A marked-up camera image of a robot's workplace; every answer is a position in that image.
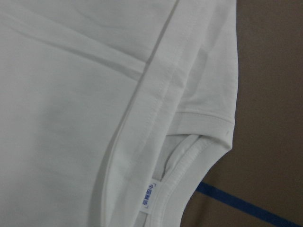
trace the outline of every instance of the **white fabric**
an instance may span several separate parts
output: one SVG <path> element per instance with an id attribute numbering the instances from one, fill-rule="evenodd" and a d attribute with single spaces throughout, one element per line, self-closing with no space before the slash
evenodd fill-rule
<path id="1" fill-rule="evenodd" d="M 237 81 L 235 0 L 0 1 L 0 226 L 179 226 Z"/>

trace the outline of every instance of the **white tag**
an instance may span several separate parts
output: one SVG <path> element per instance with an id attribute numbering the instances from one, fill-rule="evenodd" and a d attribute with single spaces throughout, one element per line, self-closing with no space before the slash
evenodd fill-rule
<path id="1" fill-rule="evenodd" d="M 154 199 L 157 195 L 157 192 L 158 192 L 160 186 L 161 186 L 160 181 L 151 179 L 151 182 L 147 187 L 144 199 L 141 204 L 141 209 L 140 209 L 141 212 L 144 212 L 146 214 L 151 213 L 153 202 L 154 202 Z"/>

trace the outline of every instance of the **white t-shirt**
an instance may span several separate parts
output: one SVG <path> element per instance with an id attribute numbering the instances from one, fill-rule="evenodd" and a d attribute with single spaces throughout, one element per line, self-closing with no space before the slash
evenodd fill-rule
<path id="1" fill-rule="evenodd" d="M 0 226 L 179 226 L 237 81 L 236 0 L 2 0 Z"/>

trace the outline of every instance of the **garment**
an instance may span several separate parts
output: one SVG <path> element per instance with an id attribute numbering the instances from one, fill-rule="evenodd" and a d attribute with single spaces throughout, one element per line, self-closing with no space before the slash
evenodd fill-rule
<path id="1" fill-rule="evenodd" d="M 235 0 L 2 0 L 0 226 L 179 226 L 232 148 L 235 16 Z"/>

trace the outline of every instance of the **blue tape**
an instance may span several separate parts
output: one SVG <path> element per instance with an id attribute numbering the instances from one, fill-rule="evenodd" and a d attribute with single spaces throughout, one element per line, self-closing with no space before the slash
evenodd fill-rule
<path id="1" fill-rule="evenodd" d="M 245 213 L 255 216 L 263 221 L 266 221 L 277 227 L 302 227 L 287 219 L 281 218 L 278 215 L 268 212 L 260 207 L 252 205 L 244 200 L 223 192 L 211 185 L 201 182 L 196 191 L 210 196 L 220 202 L 223 202 L 231 207 L 239 209 Z"/>

